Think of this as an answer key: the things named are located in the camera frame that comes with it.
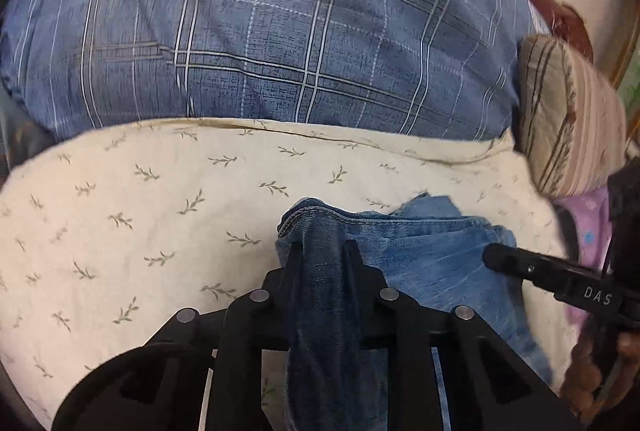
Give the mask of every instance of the black mount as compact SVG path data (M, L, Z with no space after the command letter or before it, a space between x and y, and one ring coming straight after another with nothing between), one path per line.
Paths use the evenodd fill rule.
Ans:
M420 306L364 265L355 241L342 253L356 287L361 347L388 350L390 431L443 429L431 347L438 349L452 431L581 429L471 308ZM267 273L262 289L226 310L182 309L145 346L100 365L63 401L52 431L195 431L210 367L206 431L270 429L260 409L261 354L289 349L302 259L302 245L294 243L287 265Z
M640 293L621 286L611 275L500 243L488 245L482 260L488 268L528 279L553 292L557 300L586 310L604 323L640 330Z

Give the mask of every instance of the bed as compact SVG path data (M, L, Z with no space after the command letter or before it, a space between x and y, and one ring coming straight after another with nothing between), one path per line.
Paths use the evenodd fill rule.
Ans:
M424 192L504 225L523 248L564 255L510 132L448 142L178 119L82 135L18 168L0 194L0 358L47 428L87 371L144 344L179 308L221 309L258 287L278 266L276 226L297 200L386 213ZM577 328L551 295L527 283L523 293L557 389ZM282 358L267 364L278 427Z

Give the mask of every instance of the pillow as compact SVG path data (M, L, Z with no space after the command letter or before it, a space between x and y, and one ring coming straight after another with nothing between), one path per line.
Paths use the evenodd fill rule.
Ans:
M593 63L593 47L580 14L568 4L555 0L529 0L546 21L551 34L564 39L569 45Z
M259 287L279 266L282 214L305 197L386 214L428 190L508 227L524 249L562 256L551 205L512 147L509 132L452 142L248 119L88 132L13 170L0 192L0 361L48 429L89 369L178 309L219 310ZM577 327L553 294L530 282L522 293L559 388ZM276 430L281 359L262 370Z
M520 148L541 194L579 195L624 164L625 110L607 79L560 39L520 48Z

